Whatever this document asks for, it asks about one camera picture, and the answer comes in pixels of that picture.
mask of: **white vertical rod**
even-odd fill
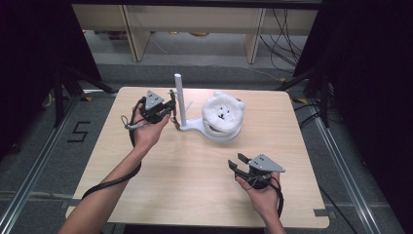
[[[181,117],[181,126],[186,126],[185,103],[183,99],[182,78],[181,75],[175,73],[175,86],[178,92],[179,113]]]

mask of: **white stand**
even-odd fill
[[[180,131],[185,133],[189,131],[198,131],[203,134],[206,138],[217,141],[217,142],[226,142],[234,139],[241,131],[241,127],[237,128],[235,131],[231,133],[219,133],[215,132],[211,128],[206,129],[204,119],[201,117],[199,119],[186,119],[185,114],[185,105],[184,105],[184,98],[183,98],[183,90],[182,90],[182,79],[180,74],[175,74],[175,86],[176,92],[178,95],[178,102],[179,102],[179,113],[181,117],[181,121],[178,121],[180,124]]]

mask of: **black cable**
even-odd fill
[[[277,41],[275,41],[275,43],[278,44],[278,41],[279,41],[279,39],[280,39],[280,37],[281,37],[281,35],[282,35],[282,36],[284,37],[286,43],[287,43],[288,46],[289,46],[289,50],[286,49],[286,48],[284,48],[284,47],[282,47],[282,46],[280,46],[280,45],[278,45],[278,46],[279,46],[281,49],[285,50],[285,51],[291,52],[292,56],[294,57],[295,62],[298,62],[298,57],[297,57],[297,55],[298,55],[298,56],[301,56],[301,55],[295,53],[295,51],[294,51],[294,49],[292,48],[292,46],[295,47],[295,48],[296,48],[297,50],[299,50],[300,52],[302,52],[302,51],[301,51],[301,50],[291,41],[291,39],[289,38],[288,22],[287,22],[287,16],[288,16],[288,11],[287,11],[287,9],[284,9],[284,22],[283,22],[283,24],[280,23],[279,18],[277,17],[276,11],[275,11],[274,9],[273,9],[273,14],[274,14],[274,17],[275,17],[275,19],[276,19],[276,21],[277,21],[277,24],[279,25],[279,28],[280,28],[280,35],[279,35],[279,38],[277,39]]]
[[[328,120],[331,121],[331,122],[334,122],[334,123],[336,123],[336,124],[344,125],[344,122],[343,122],[343,121],[335,120],[335,119],[332,119],[332,118],[328,118]]]
[[[331,197],[325,192],[325,190],[319,185],[319,190],[327,197],[327,199],[331,202],[331,204],[334,206],[334,208],[337,210],[337,212],[340,214],[342,218],[347,222],[347,224],[352,228],[353,232],[357,234],[356,229],[352,226],[350,221],[346,218],[346,216],[341,212],[341,210],[337,207],[337,205],[334,203],[334,201],[331,199]]]
[[[300,129],[304,128],[304,127],[305,127],[306,125],[308,125],[311,121],[315,120],[317,117],[320,116],[320,114],[321,114],[321,112],[318,111],[318,112],[312,114],[311,116],[307,117],[307,119],[303,120],[303,121],[299,124]]]
[[[280,185],[280,182],[276,178],[274,178],[273,176],[271,176],[271,178],[273,178],[276,181],[277,185],[279,186],[279,187],[276,187],[271,182],[268,183],[272,188],[274,188],[274,190],[276,190],[277,195],[279,195],[279,208],[277,210],[277,213],[279,214],[279,217],[281,217],[282,208],[283,208],[282,186]]]
[[[136,176],[136,174],[140,171],[141,167],[142,167],[142,163],[140,163],[132,172],[130,172],[129,174],[125,176],[93,186],[88,191],[86,191],[86,193],[82,197],[82,200],[100,189],[110,187],[110,186],[113,186],[113,185],[116,185],[116,184],[119,184],[119,183],[122,183],[122,182],[125,182],[131,179],[132,177]]]
[[[114,233],[115,233],[115,230],[116,230],[116,223],[114,223],[114,224],[113,224],[113,227],[112,227],[112,234],[114,234]]]
[[[310,106],[319,106],[319,104],[305,104],[305,105],[301,105],[301,106],[295,107],[295,108],[294,108],[294,111],[299,110],[299,109],[302,109],[302,108],[304,108],[304,107],[310,107]]]
[[[261,35],[260,35],[260,38],[261,38],[261,40],[264,42],[264,44],[267,46],[268,50],[270,51],[270,60],[271,60],[271,63],[273,64],[273,67],[275,67],[277,70],[280,70],[280,71],[284,71],[284,72],[288,72],[288,73],[293,73],[293,72],[291,72],[291,71],[281,69],[281,68],[277,67],[277,66],[274,64],[274,61],[273,61],[273,51],[272,51],[272,49],[271,49],[270,46],[265,42],[265,40],[262,38]]]
[[[277,51],[274,50],[276,45],[274,45],[273,47],[270,47],[261,35],[260,35],[260,38],[261,38],[262,42],[265,44],[265,46],[267,47],[267,49],[272,54],[274,54],[274,55],[278,56],[280,59],[288,62],[290,65],[296,66],[296,63],[294,61],[291,61],[290,59],[286,58],[285,56],[283,56],[282,54],[280,54],[280,53],[278,53]]]

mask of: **wooden table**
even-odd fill
[[[91,159],[73,199],[80,199],[131,151],[121,121],[150,90],[169,100],[166,88],[122,88],[109,112]],[[201,108],[215,90],[184,89],[187,119],[201,117]],[[313,168],[294,111],[285,92],[222,91],[245,104],[240,134],[227,143],[206,139],[198,132],[178,132],[166,125],[161,138],[143,160],[142,169],[128,184],[109,222],[261,227],[247,194],[234,181],[228,159],[247,171],[237,158],[266,154],[286,169],[281,175],[285,227],[325,228],[324,210]],[[74,209],[69,207],[67,215]]]

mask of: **cable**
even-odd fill
[[[281,217],[282,216],[282,208],[283,208],[282,186],[280,185],[280,182],[276,178],[274,178],[273,176],[271,176],[271,178],[273,180],[275,180],[277,185],[279,186],[279,187],[276,187],[272,183],[268,183],[268,185],[270,185],[272,188],[274,188],[274,190],[276,190],[277,195],[279,196],[279,208],[277,210],[277,213],[279,214],[279,217]]]
[[[344,218],[344,220],[347,222],[347,224],[349,225],[349,227],[353,230],[354,233],[357,234],[356,229],[352,226],[352,224],[350,223],[350,221],[346,218],[346,216],[341,212],[341,210],[337,207],[337,205],[334,203],[334,201],[331,199],[331,197],[327,194],[327,192],[325,192],[325,190],[318,184],[319,186],[319,190],[325,195],[325,197],[327,197],[327,199],[331,202],[331,204],[334,206],[334,208],[337,210],[337,212],[340,214],[340,216],[342,218]]]
[[[269,74],[269,73],[267,73],[267,72],[257,71],[257,70],[251,69],[251,68],[249,68],[249,67],[246,67],[246,66],[224,66],[224,65],[214,65],[214,64],[196,65],[196,64],[186,63],[186,62],[178,62],[177,64],[191,65],[191,66],[224,67],[224,68],[226,68],[226,67],[238,67],[238,68],[243,68],[243,69],[246,69],[246,70],[255,72],[255,73],[259,73],[259,74],[263,74],[263,75],[269,76],[269,77],[273,78],[274,80],[277,80],[277,81],[280,81],[280,82],[282,81],[280,78],[274,77],[274,76],[272,76],[271,74]]]
[[[312,114],[311,116],[307,117],[307,119],[303,120],[303,121],[299,124],[300,129],[304,128],[304,127],[305,127],[306,125],[308,125],[310,122],[312,122],[313,120],[315,120],[317,117],[320,116],[320,114],[321,114],[321,112],[318,111],[318,112]]]
[[[111,233],[114,234],[114,233],[115,233],[115,230],[116,230],[116,223],[113,224],[112,232],[111,232]]]
[[[289,50],[286,49],[286,48],[284,48],[284,47],[282,47],[282,46],[280,46],[280,45],[278,45],[278,46],[279,46],[281,49],[285,50],[285,51],[291,52],[292,56],[294,57],[295,62],[297,62],[297,61],[298,61],[298,57],[297,57],[297,56],[301,56],[301,55],[295,53],[295,51],[294,51],[294,49],[293,49],[292,47],[295,47],[295,48],[296,48],[298,51],[300,51],[300,52],[302,52],[302,50],[299,49],[299,48],[291,41],[291,39],[289,38],[288,22],[287,22],[288,9],[284,9],[284,22],[283,22],[283,24],[280,23],[279,18],[277,17],[277,14],[276,14],[275,9],[273,9],[273,14],[274,14],[274,17],[275,17],[275,19],[276,19],[276,21],[277,21],[277,24],[279,25],[279,28],[280,28],[280,35],[279,35],[279,38],[277,39],[277,41],[275,41],[275,43],[278,44],[278,41],[279,41],[280,37],[283,36],[284,39],[285,39],[285,41],[286,41],[286,43],[287,43],[288,46],[289,46]]]
[[[268,43],[264,40],[264,38],[260,35],[259,36],[262,40],[262,42],[264,43],[264,45],[267,47],[267,49],[274,55],[278,56],[280,59],[288,62],[290,65],[295,66],[296,63],[294,61],[291,61],[290,59],[286,58],[285,56],[283,56],[282,54],[280,54],[279,52],[275,51],[274,48],[276,45],[274,45],[273,47],[269,46]]]
[[[273,67],[275,67],[277,70],[280,70],[280,71],[284,71],[284,72],[288,72],[288,73],[293,74],[292,71],[288,71],[288,70],[281,69],[281,68],[277,67],[277,66],[274,64],[274,61],[273,61],[273,53],[271,53],[271,55],[270,55],[270,60],[271,60],[271,64],[273,65]]]
[[[149,37],[149,40],[151,40],[154,44],[155,44],[155,46],[157,46],[162,52],[164,52],[166,55],[169,55],[169,53],[166,51],[166,50],[164,50],[164,48],[162,48],[159,44],[158,44],[158,42],[156,42],[155,41],[155,39],[153,39],[151,36]]]
[[[304,107],[310,107],[310,106],[319,106],[319,104],[305,104],[305,105],[301,105],[301,106],[299,106],[299,107],[295,107],[295,108],[294,108],[294,111],[299,110],[299,109],[302,109],[302,108],[304,108]]]
[[[141,166],[142,166],[142,163],[140,163],[132,172],[130,172],[129,174],[125,176],[93,186],[88,191],[86,191],[86,193],[82,197],[82,200],[98,190],[101,190],[103,188],[107,188],[107,187],[110,187],[110,186],[113,186],[113,185],[116,185],[116,184],[119,184],[119,183],[122,183],[122,182],[125,182],[131,179],[132,177],[136,176],[136,174],[140,171]]]

